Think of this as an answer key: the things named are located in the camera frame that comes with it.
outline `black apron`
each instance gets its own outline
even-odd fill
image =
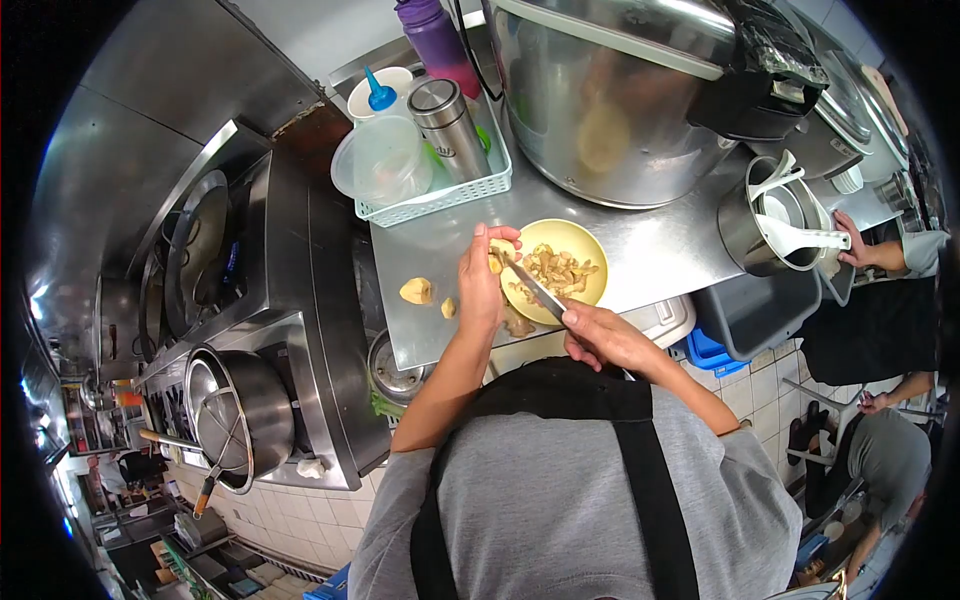
[[[658,598],[699,598],[684,516],[653,424],[650,384],[616,379],[567,357],[544,358],[480,390],[459,421],[532,413],[541,419],[608,420],[613,425]],[[459,426],[437,448],[430,487],[414,522],[410,563],[420,600],[458,598],[440,521],[437,489]]]
[[[854,288],[847,306],[824,302],[795,334],[810,375],[832,386],[936,371],[934,277]]]

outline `dish rack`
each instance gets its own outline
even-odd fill
[[[390,206],[379,206],[354,200],[353,206],[356,215],[364,221],[370,221],[382,228],[388,228],[431,212],[509,190],[514,164],[510,160],[510,153],[507,151],[507,143],[503,139],[500,124],[494,116],[493,103],[486,94],[484,94],[484,100],[486,102],[477,104],[474,124],[483,128],[490,135],[490,152],[487,154],[487,160],[490,162],[493,175],[467,183],[453,183],[453,179],[446,172],[446,169],[437,160],[431,158],[430,167],[433,169],[433,181],[425,194]]]

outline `yellow bowl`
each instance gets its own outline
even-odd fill
[[[521,229],[520,233],[520,241],[523,242],[520,253],[524,256],[533,252],[537,244],[549,244],[553,252],[570,252],[574,258],[580,261],[580,264],[589,260],[591,265],[600,267],[599,271],[587,277],[587,289],[572,294],[570,297],[593,306],[596,306],[597,302],[603,298],[603,293],[607,289],[607,255],[592,233],[576,223],[563,219],[535,221]],[[510,289],[507,284],[511,281],[519,283],[520,279],[513,270],[504,269],[500,274],[500,285],[503,287],[503,293],[507,296],[507,300],[510,301],[510,304],[514,306],[518,313],[537,323],[545,325],[560,324],[550,314],[549,310],[531,304],[522,292]]]

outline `hand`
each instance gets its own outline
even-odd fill
[[[837,229],[850,234],[850,251],[837,254],[837,260],[850,263],[854,267],[865,267],[873,264],[871,246],[863,243],[863,237],[850,215],[842,210],[834,210],[833,218],[836,219]]]
[[[666,356],[660,348],[633,325],[606,308],[562,299],[566,306],[564,325],[569,327],[564,349],[570,358],[599,372],[605,363],[650,376],[653,359]]]
[[[864,415],[873,415],[890,406],[890,403],[890,395],[888,395],[886,392],[874,396],[870,392],[864,390],[863,397],[860,399],[860,404],[857,405],[857,409],[859,409],[859,411]]]
[[[473,230],[473,241],[460,257],[458,286],[460,288],[460,329],[467,334],[488,337],[500,327],[503,321],[503,298],[500,293],[500,276],[490,270],[491,239],[504,239],[513,242],[519,250],[522,244],[517,240],[520,232],[514,228],[488,228],[478,223]],[[519,253],[515,260],[520,260]]]

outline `chef's knife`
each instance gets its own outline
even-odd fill
[[[527,286],[527,289],[537,297],[537,300],[539,300],[541,304],[543,304],[543,307],[549,310],[550,314],[553,315],[554,318],[560,322],[560,324],[564,324],[564,312],[566,311],[566,307],[560,304],[560,301],[557,300],[557,297],[543,287],[542,283],[530,276],[530,274],[527,273],[523,267],[516,264],[510,258],[510,256],[507,256],[505,252],[503,252],[501,256],[503,257],[504,262],[507,263],[507,266],[514,270],[514,273],[516,273],[516,276],[520,278],[520,281],[523,282],[523,285]]]

